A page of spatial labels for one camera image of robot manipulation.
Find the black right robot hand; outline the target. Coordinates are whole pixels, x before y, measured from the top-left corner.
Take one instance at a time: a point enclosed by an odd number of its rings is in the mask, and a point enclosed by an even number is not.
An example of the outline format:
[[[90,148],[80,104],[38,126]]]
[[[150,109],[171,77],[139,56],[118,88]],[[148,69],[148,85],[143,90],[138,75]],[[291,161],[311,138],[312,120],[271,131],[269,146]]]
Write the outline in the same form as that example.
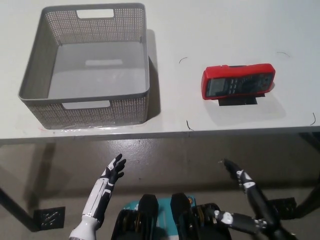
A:
[[[256,218],[219,210],[214,211],[214,218],[233,230],[252,235],[262,233],[270,238],[281,227],[276,210],[243,168],[228,159],[224,159],[223,164],[231,178],[236,180],[243,190]]]

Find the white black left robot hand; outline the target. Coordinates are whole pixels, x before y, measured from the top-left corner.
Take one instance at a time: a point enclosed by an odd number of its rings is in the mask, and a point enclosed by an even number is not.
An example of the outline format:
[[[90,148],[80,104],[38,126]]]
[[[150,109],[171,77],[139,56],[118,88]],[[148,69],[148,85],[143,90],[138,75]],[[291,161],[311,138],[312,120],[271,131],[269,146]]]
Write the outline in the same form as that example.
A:
[[[82,214],[97,220],[102,225],[105,212],[112,196],[115,184],[124,175],[126,159],[120,153],[105,168],[95,182]]]

